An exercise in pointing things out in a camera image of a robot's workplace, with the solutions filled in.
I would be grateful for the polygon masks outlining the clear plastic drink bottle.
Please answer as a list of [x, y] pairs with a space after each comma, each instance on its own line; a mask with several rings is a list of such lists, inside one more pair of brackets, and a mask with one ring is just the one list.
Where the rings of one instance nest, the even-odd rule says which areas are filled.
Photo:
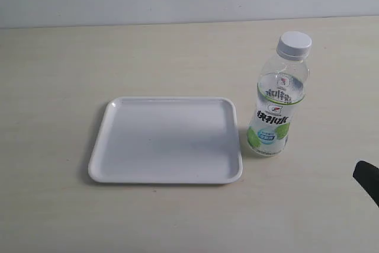
[[307, 57], [277, 51], [263, 65], [256, 85], [255, 113], [246, 133], [249, 146], [258, 155], [274, 156], [285, 148], [297, 104], [306, 94]]

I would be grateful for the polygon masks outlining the white bottle cap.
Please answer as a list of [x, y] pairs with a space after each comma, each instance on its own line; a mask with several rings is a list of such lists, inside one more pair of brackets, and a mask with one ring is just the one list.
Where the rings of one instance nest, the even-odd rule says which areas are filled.
[[305, 58], [312, 46], [310, 36], [299, 31], [287, 31], [282, 34], [277, 44], [277, 53], [282, 57]]

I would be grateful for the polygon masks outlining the white plastic tray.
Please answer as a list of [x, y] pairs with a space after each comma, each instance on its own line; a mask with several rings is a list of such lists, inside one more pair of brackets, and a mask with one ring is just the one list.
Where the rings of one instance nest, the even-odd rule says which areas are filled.
[[222, 97], [118, 97], [88, 163], [103, 184], [224, 185], [243, 172], [236, 109]]

